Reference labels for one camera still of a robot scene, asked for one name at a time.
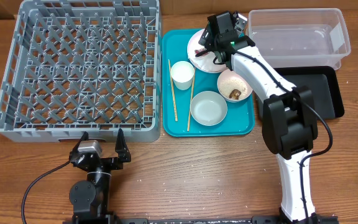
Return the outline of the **pink bowl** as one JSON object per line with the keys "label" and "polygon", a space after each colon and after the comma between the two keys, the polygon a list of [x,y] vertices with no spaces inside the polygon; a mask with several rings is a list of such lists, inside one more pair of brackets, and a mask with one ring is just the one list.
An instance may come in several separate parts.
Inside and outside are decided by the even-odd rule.
{"label": "pink bowl", "polygon": [[238,103],[245,100],[251,94],[253,89],[250,85],[237,73],[227,69],[223,71],[217,80],[219,93],[226,101]]}

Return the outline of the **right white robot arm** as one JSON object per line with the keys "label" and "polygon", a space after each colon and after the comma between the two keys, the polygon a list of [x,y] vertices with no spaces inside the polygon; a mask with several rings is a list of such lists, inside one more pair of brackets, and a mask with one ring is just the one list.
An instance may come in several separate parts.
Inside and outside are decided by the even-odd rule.
{"label": "right white robot arm", "polygon": [[205,52],[215,54],[213,62],[240,75],[263,102],[262,137],[277,157],[282,185],[282,202],[277,217],[252,217],[253,223],[338,223],[335,216],[315,211],[310,190],[310,159],[328,152],[333,135],[327,124],[326,149],[313,152],[322,117],[314,109],[311,90],[297,87],[279,75],[261,56],[255,42],[241,35],[247,18],[225,11],[208,17],[199,40]]}

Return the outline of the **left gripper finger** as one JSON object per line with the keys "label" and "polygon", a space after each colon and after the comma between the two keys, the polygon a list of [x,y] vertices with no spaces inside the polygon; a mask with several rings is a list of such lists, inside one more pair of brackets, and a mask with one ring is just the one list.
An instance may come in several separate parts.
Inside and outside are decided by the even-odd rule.
{"label": "left gripper finger", "polygon": [[117,153],[117,157],[114,158],[115,163],[125,163],[131,161],[131,154],[129,152],[128,146],[126,144],[126,140],[124,137],[124,131],[122,129],[118,130],[115,152]]}
{"label": "left gripper finger", "polygon": [[82,135],[82,137],[80,138],[80,140],[78,141],[78,146],[80,145],[80,143],[82,141],[87,141],[89,139],[89,134],[85,131]]}

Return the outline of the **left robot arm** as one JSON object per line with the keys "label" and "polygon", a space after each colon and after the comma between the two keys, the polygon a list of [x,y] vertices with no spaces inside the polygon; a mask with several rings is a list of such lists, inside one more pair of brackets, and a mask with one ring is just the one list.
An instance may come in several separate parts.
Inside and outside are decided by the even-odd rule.
{"label": "left robot arm", "polygon": [[117,134],[115,152],[116,157],[102,158],[99,142],[90,140],[87,132],[70,152],[70,163],[86,172],[86,180],[75,183],[70,189],[73,223],[121,222],[114,212],[108,210],[111,172],[123,169],[123,164],[131,161],[131,154],[121,129]]}

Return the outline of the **brown food scrap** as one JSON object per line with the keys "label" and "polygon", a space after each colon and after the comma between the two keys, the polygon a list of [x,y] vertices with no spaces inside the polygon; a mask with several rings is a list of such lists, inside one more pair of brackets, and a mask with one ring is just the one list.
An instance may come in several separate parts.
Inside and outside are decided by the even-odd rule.
{"label": "brown food scrap", "polygon": [[241,96],[242,92],[238,89],[233,89],[233,91],[231,91],[231,93],[229,94],[229,98],[231,100],[238,100],[239,97]]}

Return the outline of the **white paper cup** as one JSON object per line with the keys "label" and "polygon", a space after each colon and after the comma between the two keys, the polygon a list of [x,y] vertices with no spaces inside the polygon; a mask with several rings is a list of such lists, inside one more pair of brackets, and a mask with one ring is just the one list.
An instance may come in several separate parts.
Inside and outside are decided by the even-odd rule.
{"label": "white paper cup", "polygon": [[179,61],[171,68],[171,76],[179,90],[187,90],[192,84],[195,69],[190,62]]}

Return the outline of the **red snack wrapper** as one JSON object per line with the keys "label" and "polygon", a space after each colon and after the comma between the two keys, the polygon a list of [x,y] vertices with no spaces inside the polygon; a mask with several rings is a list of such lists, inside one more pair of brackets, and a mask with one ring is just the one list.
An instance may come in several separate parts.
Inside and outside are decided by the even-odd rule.
{"label": "red snack wrapper", "polygon": [[204,52],[204,51],[206,51],[206,49],[205,49],[205,48],[202,48],[202,49],[196,49],[196,50],[195,50],[195,54],[198,54],[198,53],[200,53],[200,52]]}

